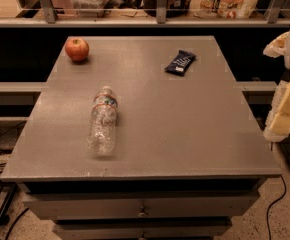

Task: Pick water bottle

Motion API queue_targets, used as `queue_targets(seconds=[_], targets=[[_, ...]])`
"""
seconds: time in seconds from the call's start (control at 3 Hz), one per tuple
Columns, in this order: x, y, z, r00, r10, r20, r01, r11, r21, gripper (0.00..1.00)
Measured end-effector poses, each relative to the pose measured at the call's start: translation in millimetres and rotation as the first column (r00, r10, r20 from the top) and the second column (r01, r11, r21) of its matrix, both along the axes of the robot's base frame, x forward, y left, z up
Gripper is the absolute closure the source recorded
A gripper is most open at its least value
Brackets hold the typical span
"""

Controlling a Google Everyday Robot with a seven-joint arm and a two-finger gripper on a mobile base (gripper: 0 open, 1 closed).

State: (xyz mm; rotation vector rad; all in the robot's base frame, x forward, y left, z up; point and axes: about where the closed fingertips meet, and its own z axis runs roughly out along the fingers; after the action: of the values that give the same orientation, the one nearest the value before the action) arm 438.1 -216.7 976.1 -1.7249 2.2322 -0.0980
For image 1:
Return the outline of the cream foam padded gripper finger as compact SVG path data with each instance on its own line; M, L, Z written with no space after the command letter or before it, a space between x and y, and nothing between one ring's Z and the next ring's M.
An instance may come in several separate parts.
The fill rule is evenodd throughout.
M268 113L264 138L270 142L281 142L290 134L290 81L281 80L276 87L271 110Z

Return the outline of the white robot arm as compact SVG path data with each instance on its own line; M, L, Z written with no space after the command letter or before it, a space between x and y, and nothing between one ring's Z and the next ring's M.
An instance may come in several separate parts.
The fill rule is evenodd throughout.
M290 70L290 30L278 36L263 50L268 57L284 57L285 67ZM264 138L270 142L281 142L290 134L290 80L281 80L275 89L268 113Z

